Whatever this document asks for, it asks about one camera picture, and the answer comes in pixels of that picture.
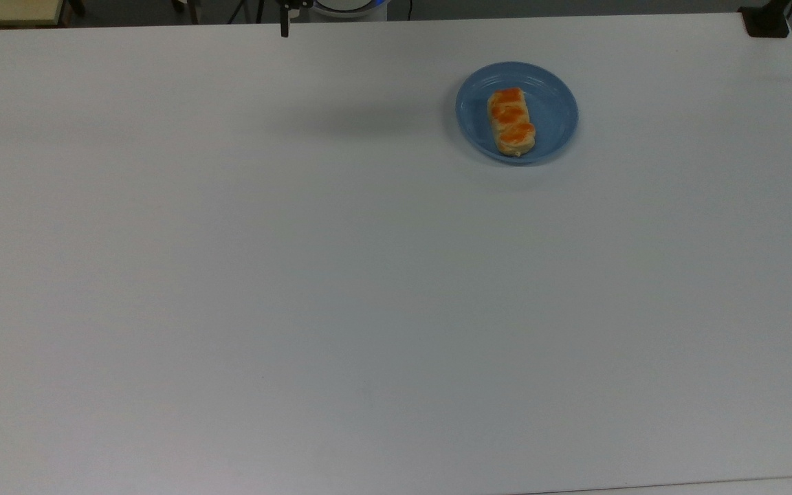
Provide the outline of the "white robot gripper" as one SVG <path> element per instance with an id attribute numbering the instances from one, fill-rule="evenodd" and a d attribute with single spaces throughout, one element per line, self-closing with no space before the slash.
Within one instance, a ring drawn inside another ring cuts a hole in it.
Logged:
<path id="1" fill-rule="evenodd" d="M 292 10 L 310 9 L 314 6 L 314 0 L 277 0 L 280 7 L 280 36 L 283 38 L 289 37 L 290 32 L 290 12 Z"/>

